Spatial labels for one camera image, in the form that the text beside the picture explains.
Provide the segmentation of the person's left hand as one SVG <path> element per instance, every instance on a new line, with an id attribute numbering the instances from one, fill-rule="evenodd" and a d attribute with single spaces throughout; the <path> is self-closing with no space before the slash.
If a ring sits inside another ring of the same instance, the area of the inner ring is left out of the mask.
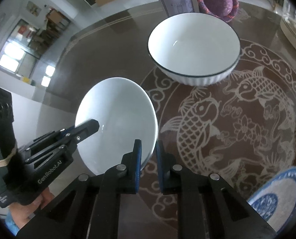
<path id="1" fill-rule="evenodd" d="M 30 221 L 30 216 L 32 214 L 38 209 L 46 207 L 53 199 L 54 195 L 47 187 L 32 203 L 26 206 L 21 205 L 18 202 L 10 204 L 9 210 L 14 223 L 19 229 L 23 228 Z"/>

